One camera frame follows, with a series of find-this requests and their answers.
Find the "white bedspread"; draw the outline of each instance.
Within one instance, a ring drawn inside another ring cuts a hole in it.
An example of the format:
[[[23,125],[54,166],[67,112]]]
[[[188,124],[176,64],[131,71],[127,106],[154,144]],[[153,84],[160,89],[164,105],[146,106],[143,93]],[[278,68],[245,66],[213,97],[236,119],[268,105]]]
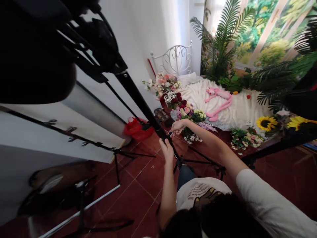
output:
[[[215,82],[211,82],[208,79],[203,79],[200,76],[196,78],[197,83],[187,85],[183,89],[178,91],[182,94],[182,98],[192,103],[195,109],[201,109],[204,112],[215,111],[226,99],[216,96],[209,102],[205,102],[205,99],[209,98],[206,93],[206,88],[220,88]],[[233,95],[232,104],[219,112],[218,121],[209,122],[208,117],[206,122],[218,127],[224,131],[230,131],[232,128],[247,129],[253,126],[257,133],[264,135],[264,131],[260,130],[256,125],[256,120],[261,116],[270,116],[272,111],[269,110],[267,105],[260,105],[257,102],[257,96],[260,94],[258,91],[243,89],[239,94]]]

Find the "woman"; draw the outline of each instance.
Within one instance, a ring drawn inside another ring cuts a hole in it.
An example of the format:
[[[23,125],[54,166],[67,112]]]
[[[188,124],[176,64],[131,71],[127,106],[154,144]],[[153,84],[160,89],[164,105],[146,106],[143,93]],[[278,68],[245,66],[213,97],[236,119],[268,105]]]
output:
[[[227,169],[244,202],[216,178],[196,178],[187,165],[180,168],[177,194],[173,148],[165,139],[162,200],[158,212],[160,237],[317,237],[317,223],[250,170],[217,136],[188,119],[174,122],[170,132],[188,127]]]

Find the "palm plant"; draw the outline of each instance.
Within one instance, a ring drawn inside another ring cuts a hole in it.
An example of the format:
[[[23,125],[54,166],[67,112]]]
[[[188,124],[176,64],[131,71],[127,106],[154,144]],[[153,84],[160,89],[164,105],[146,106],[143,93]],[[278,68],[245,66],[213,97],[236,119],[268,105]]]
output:
[[[297,78],[304,76],[317,61],[317,15],[307,18],[310,18],[307,27],[299,33],[301,37],[294,47],[301,56],[270,65],[253,75],[255,90],[261,91],[258,103],[268,102],[271,110],[278,111],[283,107],[281,98],[296,85]]]
[[[235,44],[229,49],[229,43],[235,43],[250,26],[253,14],[254,9],[249,7],[239,14],[239,0],[228,0],[223,9],[215,37],[196,17],[190,20],[195,33],[202,41],[202,45],[207,48],[210,62],[207,75],[212,80],[218,81],[221,77],[226,77],[227,67],[236,52]]]

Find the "hand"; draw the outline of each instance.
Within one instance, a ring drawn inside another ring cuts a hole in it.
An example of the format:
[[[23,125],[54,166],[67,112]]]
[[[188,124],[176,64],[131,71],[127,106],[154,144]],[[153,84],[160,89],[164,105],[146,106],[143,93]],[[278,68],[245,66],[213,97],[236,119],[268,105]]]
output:
[[[182,119],[173,123],[172,128],[169,132],[174,132],[172,136],[175,134],[179,135],[182,133],[185,127],[187,127],[188,119]]]
[[[173,163],[174,150],[171,144],[169,143],[168,139],[165,139],[165,144],[164,144],[163,140],[160,138],[159,143],[161,145],[161,148],[165,157],[165,163]]]

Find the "sunflower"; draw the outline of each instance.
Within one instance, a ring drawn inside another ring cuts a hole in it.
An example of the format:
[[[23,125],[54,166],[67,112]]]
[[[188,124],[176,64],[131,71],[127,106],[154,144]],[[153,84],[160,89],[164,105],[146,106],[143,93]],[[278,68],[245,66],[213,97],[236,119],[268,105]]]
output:
[[[308,120],[306,118],[297,116],[297,117],[291,117],[291,121],[287,125],[288,125],[288,127],[295,127],[296,131],[298,131],[299,130],[299,126],[302,123],[315,123],[315,124],[317,124],[317,121]]]
[[[257,119],[257,126],[264,130],[264,131],[270,131],[272,128],[275,129],[275,125],[277,125],[278,122],[274,119],[274,117],[259,117]]]

